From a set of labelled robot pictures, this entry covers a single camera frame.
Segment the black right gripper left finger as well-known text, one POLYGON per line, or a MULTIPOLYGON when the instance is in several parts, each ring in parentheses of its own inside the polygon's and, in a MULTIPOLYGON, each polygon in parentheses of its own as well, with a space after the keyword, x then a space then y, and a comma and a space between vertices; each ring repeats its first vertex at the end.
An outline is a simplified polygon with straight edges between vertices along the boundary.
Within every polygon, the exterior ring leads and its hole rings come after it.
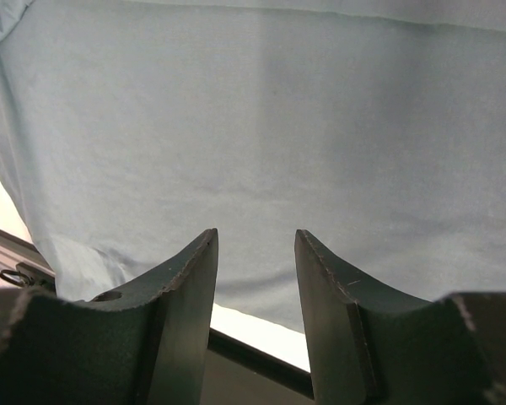
POLYGON ((218 232, 91 301, 0 288, 0 404, 197 404, 218 232))

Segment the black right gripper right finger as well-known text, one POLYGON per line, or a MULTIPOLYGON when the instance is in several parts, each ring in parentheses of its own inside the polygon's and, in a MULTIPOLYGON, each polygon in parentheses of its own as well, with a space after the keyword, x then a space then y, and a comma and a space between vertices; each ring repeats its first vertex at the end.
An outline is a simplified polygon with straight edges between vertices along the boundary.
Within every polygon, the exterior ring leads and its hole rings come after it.
POLYGON ((295 262, 318 404, 506 404, 506 292, 421 300, 309 231, 295 262))

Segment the grey polo shirt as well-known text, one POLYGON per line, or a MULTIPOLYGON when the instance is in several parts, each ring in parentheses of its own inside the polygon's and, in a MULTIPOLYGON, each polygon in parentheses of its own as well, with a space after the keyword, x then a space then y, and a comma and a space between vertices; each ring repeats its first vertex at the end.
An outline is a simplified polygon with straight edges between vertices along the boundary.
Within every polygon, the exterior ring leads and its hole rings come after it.
POLYGON ((506 1, 0 1, 0 181, 67 300, 207 228, 217 303, 295 330, 298 229, 506 290, 506 1))

